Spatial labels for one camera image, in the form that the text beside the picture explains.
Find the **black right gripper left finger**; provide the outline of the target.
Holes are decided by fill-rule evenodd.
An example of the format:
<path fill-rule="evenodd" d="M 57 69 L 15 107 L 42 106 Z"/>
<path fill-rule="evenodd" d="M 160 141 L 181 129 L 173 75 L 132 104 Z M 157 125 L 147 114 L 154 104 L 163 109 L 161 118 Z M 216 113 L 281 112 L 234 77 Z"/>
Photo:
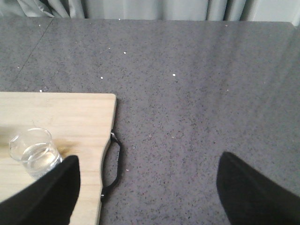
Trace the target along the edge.
<path fill-rule="evenodd" d="M 80 192 L 78 156 L 65 158 L 43 177 L 0 204 L 2 225 L 68 225 Z"/>

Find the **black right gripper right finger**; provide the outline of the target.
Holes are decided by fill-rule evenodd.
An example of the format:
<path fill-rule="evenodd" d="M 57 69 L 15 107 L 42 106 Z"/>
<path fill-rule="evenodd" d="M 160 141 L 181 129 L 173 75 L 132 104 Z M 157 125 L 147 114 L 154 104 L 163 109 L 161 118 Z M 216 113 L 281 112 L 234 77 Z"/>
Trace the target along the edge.
<path fill-rule="evenodd" d="M 231 152 L 219 159 L 216 185 L 232 225 L 300 223 L 300 198 Z"/>

